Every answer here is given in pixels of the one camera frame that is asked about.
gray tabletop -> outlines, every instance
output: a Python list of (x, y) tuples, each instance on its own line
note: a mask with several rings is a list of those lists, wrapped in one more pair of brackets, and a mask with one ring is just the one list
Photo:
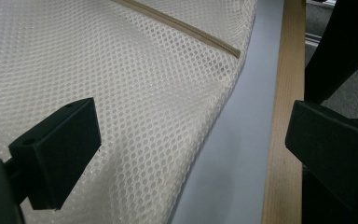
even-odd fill
[(283, 2), (258, 0), (245, 66), (169, 223), (261, 223)]

table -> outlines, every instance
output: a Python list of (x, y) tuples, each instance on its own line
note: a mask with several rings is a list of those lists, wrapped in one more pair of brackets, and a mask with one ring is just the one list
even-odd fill
[(300, 223), (301, 163), (283, 141), (304, 38), (304, 0), (258, 1), (245, 66), (168, 223)]

black object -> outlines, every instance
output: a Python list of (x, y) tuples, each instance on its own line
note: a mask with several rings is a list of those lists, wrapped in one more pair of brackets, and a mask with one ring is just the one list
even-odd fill
[(320, 104), (358, 69), (358, 1), (337, 0), (305, 70), (305, 101)]
[(60, 108), (16, 139), (5, 167), (0, 160), (0, 223), (22, 223), (26, 197), (33, 209), (61, 209), (100, 145), (92, 98)]
[(312, 223), (306, 218), (358, 223), (358, 120), (296, 101), (285, 144), (310, 169), (304, 176), (303, 223)]

mesh cloth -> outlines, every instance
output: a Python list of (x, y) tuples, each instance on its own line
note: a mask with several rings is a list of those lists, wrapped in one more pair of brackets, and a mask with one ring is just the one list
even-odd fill
[(0, 158), (36, 123), (88, 97), (103, 139), (62, 210), (34, 211), (26, 200), (27, 223), (167, 221), (236, 82), (256, 0), (141, 2), (241, 57), (109, 0), (0, 0)]

white cloth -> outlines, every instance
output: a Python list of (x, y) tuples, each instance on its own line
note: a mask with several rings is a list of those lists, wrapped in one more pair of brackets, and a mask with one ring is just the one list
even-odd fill
[(40, 120), (88, 97), (103, 139), (62, 210), (21, 205), (28, 224), (167, 221), (243, 65), (256, 0), (140, 2), (240, 58), (109, 0), (0, 0), (0, 158)]

